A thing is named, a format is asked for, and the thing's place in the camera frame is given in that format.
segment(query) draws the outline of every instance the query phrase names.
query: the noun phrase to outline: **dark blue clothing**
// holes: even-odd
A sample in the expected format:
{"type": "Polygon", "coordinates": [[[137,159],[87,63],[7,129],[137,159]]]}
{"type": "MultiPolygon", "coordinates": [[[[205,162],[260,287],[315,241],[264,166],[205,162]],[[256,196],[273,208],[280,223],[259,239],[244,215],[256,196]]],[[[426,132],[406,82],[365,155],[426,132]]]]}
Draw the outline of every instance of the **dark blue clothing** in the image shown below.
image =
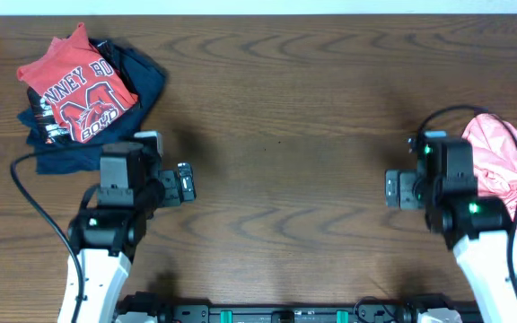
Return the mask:
{"type": "MultiPolygon", "coordinates": [[[[113,121],[87,144],[109,144],[125,140],[139,130],[141,122],[149,113],[165,85],[164,71],[132,48],[114,46],[109,40],[93,40],[90,42],[100,51],[103,57],[120,71],[120,76],[130,92],[139,96],[139,101],[121,117],[113,121]]],[[[26,109],[17,118],[31,128],[27,144],[34,147],[35,152],[74,145],[86,145],[74,141],[66,144],[45,144],[37,127],[37,121],[31,109],[26,109]]],[[[37,157],[38,174],[69,174],[79,170],[98,170],[101,148],[86,148],[53,153],[37,157]]]]}

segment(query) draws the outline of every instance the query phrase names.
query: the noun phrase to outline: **green led light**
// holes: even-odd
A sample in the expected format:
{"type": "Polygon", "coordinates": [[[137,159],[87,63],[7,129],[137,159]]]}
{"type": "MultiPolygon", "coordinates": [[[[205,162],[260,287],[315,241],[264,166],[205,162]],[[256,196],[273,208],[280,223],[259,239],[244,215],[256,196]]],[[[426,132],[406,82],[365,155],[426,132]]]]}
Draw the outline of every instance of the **green led light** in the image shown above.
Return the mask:
{"type": "Polygon", "coordinates": [[[470,203],[468,205],[468,209],[470,210],[470,212],[472,214],[476,214],[476,213],[478,213],[480,211],[480,206],[477,205],[476,203],[470,203]]]}

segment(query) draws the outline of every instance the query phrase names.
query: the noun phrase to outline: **wall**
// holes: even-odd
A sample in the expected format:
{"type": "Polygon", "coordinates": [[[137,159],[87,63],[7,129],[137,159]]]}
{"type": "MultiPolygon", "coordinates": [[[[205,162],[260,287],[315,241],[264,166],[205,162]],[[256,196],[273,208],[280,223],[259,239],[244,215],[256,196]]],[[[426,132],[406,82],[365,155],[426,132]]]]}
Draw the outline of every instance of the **wall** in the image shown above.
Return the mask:
{"type": "Polygon", "coordinates": [[[0,15],[517,13],[517,0],[0,0],[0,15]]]}

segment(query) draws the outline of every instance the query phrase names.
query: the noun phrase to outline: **graphic print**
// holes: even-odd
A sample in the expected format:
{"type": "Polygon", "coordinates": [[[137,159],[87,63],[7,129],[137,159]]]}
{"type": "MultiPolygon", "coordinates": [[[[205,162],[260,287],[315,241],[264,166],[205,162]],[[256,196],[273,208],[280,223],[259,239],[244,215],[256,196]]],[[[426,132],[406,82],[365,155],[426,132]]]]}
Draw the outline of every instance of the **graphic print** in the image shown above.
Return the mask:
{"type": "Polygon", "coordinates": [[[126,110],[113,96],[113,89],[107,82],[88,88],[85,100],[85,107],[69,101],[59,109],[61,118],[69,125],[71,138],[80,143],[97,135],[126,110]]]}

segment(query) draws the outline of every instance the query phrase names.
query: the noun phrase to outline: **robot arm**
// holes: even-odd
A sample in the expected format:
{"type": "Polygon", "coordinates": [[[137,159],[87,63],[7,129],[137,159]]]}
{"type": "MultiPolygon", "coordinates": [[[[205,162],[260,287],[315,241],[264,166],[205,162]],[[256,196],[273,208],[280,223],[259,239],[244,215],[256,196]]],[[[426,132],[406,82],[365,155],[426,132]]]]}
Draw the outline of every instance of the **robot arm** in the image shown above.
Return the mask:
{"type": "Polygon", "coordinates": [[[495,196],[478,196],[468,141],[440,131],[426,132],[417,141],[412,143],[416,170],[386,171],[387,205],[425,209],[428,228],[452,250],[484,321],[517,322],[505,252],[513,223],[504,203],[495,196]]]}
{"type": "MultiPolygon", "coordinates": [[[[178,172],[161,170],[161,160],[162,139],[156,132],[137,133],[132,141],[103,146],[101,183],[85,193],[68,230],[84,279],[77,322],[113,321],[147,220],[159,207],[196,198],[190,165],[180,163],[178,172]],[[97,207],[87,208],[95,188],[97,207]]],[[[69,258],[58,322],[72,321],[78,291],[74,261],[69,258]]]]}

